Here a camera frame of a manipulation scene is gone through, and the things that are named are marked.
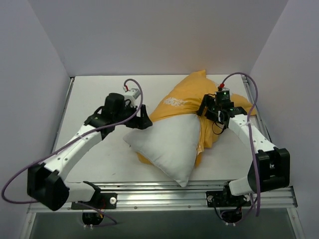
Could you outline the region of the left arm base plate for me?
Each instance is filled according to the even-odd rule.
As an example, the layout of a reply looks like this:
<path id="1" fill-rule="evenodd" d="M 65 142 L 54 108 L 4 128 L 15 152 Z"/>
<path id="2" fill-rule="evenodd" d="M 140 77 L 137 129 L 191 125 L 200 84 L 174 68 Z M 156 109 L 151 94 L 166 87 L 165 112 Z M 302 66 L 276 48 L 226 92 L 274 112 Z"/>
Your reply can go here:
<path id="1" fill-rule="evenodd" d="M 94 207 L 96 209 L 115 209 L 117 207 L 117 197 L 118 194 L 114 192 L 100 193 L 100 195 L 92 199 L 89 202 L 73 202 L 71 204 L 72 210 L 88 210 L 87 207 Z"/>

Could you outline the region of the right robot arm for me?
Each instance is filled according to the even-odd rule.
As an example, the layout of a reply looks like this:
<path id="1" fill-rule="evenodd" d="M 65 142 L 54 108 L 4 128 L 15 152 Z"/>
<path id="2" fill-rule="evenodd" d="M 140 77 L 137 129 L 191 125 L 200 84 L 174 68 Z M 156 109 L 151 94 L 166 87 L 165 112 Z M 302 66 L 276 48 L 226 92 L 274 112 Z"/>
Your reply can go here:
<path id="1" fill-rule="evenodd" d="M 230 100 L 229 90 L 220 88 L 215 94 L 204 95 L 197 115 L 231 130 L 252 152 L 247 176 L 230 181 L 221 193 L 224 204 L 231 206 L 239 200 L 239 196 L 289 186 L 290 153 L 285 148 L 277 148 L 264 137 L 250 122 L 248 113 Z"/>

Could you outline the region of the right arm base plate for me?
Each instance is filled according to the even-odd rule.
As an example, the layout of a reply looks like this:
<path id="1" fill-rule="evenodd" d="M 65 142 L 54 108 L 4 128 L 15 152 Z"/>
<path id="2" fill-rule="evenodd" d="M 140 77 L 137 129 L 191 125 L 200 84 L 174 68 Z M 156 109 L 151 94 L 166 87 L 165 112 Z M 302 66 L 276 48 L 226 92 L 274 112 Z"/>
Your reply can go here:
<path id="1" fill-rule="evenodd" d="M 247 207 L 251 206 L 250 199 L 245 196 L 233 196 L 223 191 L 206 191 L 206 203 L 212 207 Z"/>

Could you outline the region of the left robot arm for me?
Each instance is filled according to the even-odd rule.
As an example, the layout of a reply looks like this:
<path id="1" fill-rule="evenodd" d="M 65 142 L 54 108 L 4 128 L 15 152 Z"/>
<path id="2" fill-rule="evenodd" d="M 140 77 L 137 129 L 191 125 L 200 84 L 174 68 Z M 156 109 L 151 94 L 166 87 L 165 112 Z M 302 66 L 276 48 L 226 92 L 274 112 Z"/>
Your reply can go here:
<path id="1" fill-rule="evenodd" d="M 27 171 L 27 194 L 52 211 L 65 203 L 83 203 L 89 209 L 115 204 L 115 199 L 103 199 L 100 187 L 89 181 L 67 182 L 66 178 L 80 159 L 96 144 L 103 141 L 117 125 L 146 129 L 152 126 L 146 106 L 136 106 L 142 99 L 138 89 L 124 94 L 110 93 L 104 105 L 89 116 L 66 145 L 43 163 L 37 163 Z"/>

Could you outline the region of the yellow pillowcase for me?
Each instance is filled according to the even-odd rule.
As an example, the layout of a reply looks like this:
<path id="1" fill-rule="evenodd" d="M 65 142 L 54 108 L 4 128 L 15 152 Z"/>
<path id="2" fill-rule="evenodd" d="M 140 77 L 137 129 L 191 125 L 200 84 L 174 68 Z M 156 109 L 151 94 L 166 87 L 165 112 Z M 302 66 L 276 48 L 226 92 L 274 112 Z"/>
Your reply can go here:
<path id="1" fill-rule="evenodd" d="M 159 120 L 183 114 L 195 114 L 202 102 L 204 95 L 213 94 L 217 91 L 218 84 L 206 77 L 206 71 L 193 72 L 174 89 L 165 96 L 158 104 L 156 109 L 150 114 L 150 120 L 155 123 Z M 197 157 L 195 166 L 201 163 L 202 152 L 206 148 L 211 148 L 221 133 L 221 129 L 213 124 L 212 121 L 201 116 L 200 137 L 197 143 Z"/>

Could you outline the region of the white pillow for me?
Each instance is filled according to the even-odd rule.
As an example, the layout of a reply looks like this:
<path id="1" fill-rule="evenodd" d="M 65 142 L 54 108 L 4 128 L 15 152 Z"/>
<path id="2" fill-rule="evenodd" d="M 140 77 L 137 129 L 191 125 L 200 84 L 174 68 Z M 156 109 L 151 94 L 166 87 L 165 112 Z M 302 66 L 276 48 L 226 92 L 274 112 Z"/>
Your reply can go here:
<path id="1" fill-rule="evenodd" d="M 123 140 L 141 163 L 157 167 L 185 187 L 195 165 L 200 133 L 198 116 L 184 114 L 156 121 L 144 130 L 134 129 Z"/>

